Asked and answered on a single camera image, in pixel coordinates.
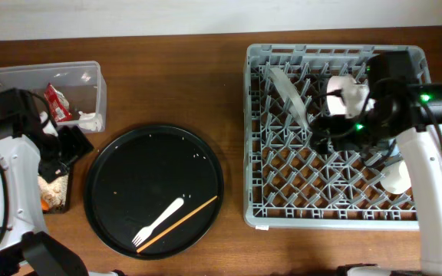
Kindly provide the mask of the rice and peanut leftovers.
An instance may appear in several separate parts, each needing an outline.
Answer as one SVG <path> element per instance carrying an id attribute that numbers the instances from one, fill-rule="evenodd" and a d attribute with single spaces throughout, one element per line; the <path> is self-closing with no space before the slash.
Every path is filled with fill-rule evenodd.
<path id="1" fill-rule="evenodd" d="M 45 200 L 50 207 L 48 211 L 65 206 L 68 191 L 68 175 L 58 177 L 53 182 L 47 182 L 39 176 L 38 185 L 41 200 Z"/>

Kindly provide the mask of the red snack wrapper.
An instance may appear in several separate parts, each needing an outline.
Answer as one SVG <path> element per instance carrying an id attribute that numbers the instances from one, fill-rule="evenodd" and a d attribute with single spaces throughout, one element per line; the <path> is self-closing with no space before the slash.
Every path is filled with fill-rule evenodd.
<path id="1" fill-rule="evenodd" d="M 44 98 L 50 107 L 50 113 L 55 122 L 71 121 L 70 104 L 63 93 L 58 91 L 52 84 L 48 84 L 44 92 Z"/>

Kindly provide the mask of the pink bowl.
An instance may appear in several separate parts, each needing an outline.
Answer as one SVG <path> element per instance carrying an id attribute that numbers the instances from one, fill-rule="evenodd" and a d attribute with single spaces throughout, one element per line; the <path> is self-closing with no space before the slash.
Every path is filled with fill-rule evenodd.
<path id="1" fill-rule="evenodd" d="M 355 79 L 351 75 L 345 76 L 333 76 L 328 79 L 326 86 L 326 103 L 328 112 L 330 115 L 345 115 L 347 108 L 345 106 L 344 98 L 342 95 L 338 94 L 330 95 L 331 92 L 339 92 L 347 86 L 355 84 Z"/>

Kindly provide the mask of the white tissue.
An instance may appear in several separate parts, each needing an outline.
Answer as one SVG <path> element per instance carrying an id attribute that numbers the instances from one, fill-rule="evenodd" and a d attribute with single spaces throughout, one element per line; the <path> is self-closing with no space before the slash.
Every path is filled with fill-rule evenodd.
<path id="1" fill-rule="evenodd" d="M 90 130 L 92 132 L 102 131 L 103 119 L 99 113 L 84 113 L 82 111 L 79 114 L 78 126 L 83 130 Z"/>

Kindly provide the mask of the grey plate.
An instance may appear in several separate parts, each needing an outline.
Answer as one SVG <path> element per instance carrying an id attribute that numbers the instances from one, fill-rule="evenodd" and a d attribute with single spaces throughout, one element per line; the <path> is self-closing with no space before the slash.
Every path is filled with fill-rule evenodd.
<path id="1" fill-rule="evenodd" d="M 295 85 L 279 67 L 269 68 L 269 77 L 274 83 L 284 104 L 289 104 L 288 111 L 295 122 L 302 128 L 308 128 L 308 121 L 305 118 L 306 105 L 296 90 Z"/>

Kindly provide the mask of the orange carrot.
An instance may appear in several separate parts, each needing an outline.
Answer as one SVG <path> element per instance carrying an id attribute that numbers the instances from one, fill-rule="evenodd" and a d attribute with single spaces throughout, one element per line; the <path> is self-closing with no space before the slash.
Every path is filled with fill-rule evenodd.
<path id="1" fill-rule="evenodd" d="M 50 209 L 48 203 L 43 199 L 41 200 L 41 208 L 44 212 L 47 212 Z"/>

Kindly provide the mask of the cream paper cup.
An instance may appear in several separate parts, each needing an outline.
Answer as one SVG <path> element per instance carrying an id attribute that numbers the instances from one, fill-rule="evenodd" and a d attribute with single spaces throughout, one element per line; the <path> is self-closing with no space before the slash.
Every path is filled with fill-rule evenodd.
<path id="1" fill-rule="evenodd" d="M 384 167 L 381 173 L 381 186 L 391 194 L 402 194 L 411 187 L 407 165 L 403 160 Z"/>

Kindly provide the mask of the round black serving tray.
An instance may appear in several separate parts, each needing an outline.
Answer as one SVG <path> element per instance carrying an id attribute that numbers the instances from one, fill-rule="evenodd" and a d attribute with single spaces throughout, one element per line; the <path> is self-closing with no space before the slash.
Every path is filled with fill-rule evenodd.
<path id="1" fill-rule="evenodd" d="M 176 198 L 184 204 L 145 242 L 214 196 L 218 199 L 136 253 L 134 236 Z M 223 203 L 223 171 L 208 143 L 173 125 L 141 126 L 109 143 L 91 165 L 84 210 L 99 239 L 131 258 L 168 258 L 195 245 L 212 227 Z"/>

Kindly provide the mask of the white plastic fork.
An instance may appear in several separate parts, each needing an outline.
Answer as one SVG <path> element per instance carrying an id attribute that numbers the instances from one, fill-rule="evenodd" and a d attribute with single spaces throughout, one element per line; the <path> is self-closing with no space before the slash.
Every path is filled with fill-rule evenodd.
<path id="1" fill-rule="evenodd" d="M 184 204 L 183 198 L 176 198 L 150 225 L 143 227 L 132 239 L 133 245 L 138 248 L 163 221 L 168 219 Z"/>

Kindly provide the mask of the wooden chopstick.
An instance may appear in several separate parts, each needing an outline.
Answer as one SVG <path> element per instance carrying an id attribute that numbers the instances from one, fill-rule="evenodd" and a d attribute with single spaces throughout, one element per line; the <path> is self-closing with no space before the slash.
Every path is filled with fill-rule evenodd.
<path id="1" fill-rule="evenodd" d="M 139 245 L 138 248 L 136 248 L 136 253 L 141 253 L 142 251 L 144 251 L 146 248 L 150 247 L 153 243 L 155 243 L 156 241 L 158 241 L 159 239 L 161 239 L 163 236 L 165 236 L 166 234 L 170 233 L 171 231 L 173 231 L 175 228 L 177 228 L 178 226 L 180 226 L 181 224 L 183 224 L 186 220 L 190 219 L 192 216 L 194 216 L 196 213 L 200 212 L 201 210 L 203 210 L 204 208 L 206 208 L 211 202 L 214 202 L 218 199 L 218 196 L 215 195 L 214 197 L 212 197 L 211 199 L 207 200 L 206 202 L 204 202 L 202 205 L 198 206 L 196 209 L 194 209 L 193 211 L 191 211 L 190 213 L 188 213 L 187 215 L 185 215 L 184 217 L 182 217 L 180 220 L 178 220 L 177 222 L 173 223 L 171 226 L 169 226 L 168 228 L 166 228 L 165 230 L 163 230 L 160 234 L 156 235 L 155 237 L 153 237 L 152 239 L 150 239 L 148 242 L 143 242 Z"/>

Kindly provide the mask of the blue cup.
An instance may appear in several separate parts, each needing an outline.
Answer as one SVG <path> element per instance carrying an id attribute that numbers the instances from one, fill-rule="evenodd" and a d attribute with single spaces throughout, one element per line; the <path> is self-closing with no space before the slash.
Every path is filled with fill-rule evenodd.
<path id="1" fill-rule="evenodd" d="M 390 158 L 393 156 L 396 156 L 399 153 L 399 150 L 397 149 L 397 141 L 396 140 L 389 140 L 389 146 L 385 150 L 385 158 Z"/>

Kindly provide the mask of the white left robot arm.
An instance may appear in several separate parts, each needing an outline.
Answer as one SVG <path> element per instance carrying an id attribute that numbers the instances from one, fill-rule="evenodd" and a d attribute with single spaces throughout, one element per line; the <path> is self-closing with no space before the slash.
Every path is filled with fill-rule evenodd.
<path id="1" fill-rule="evenodd" d="M 37 97 L 0 92 L 0 275 L 24 264 L 33 275 L 89 275 L 80 257 L 49 235 L 38 180 L 67 175 L 93 146 L 78 127 L 42 118 Z"/>

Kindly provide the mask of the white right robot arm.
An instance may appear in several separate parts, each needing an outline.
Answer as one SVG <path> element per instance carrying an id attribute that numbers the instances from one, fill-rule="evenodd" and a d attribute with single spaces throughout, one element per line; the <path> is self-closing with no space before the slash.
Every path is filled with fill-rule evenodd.
<path id="1" fill-rule="evenodd" d="M 407 167 L 421 234 L 422 275 L 442 275 L 442 84 L 423 82 L 409 51 L 388 51 L 364 65 L 367 83 L 332 76 L 321 95 L 344 109 L 309 122 L 310 146 L 383 150 L 394 141 Z"/>

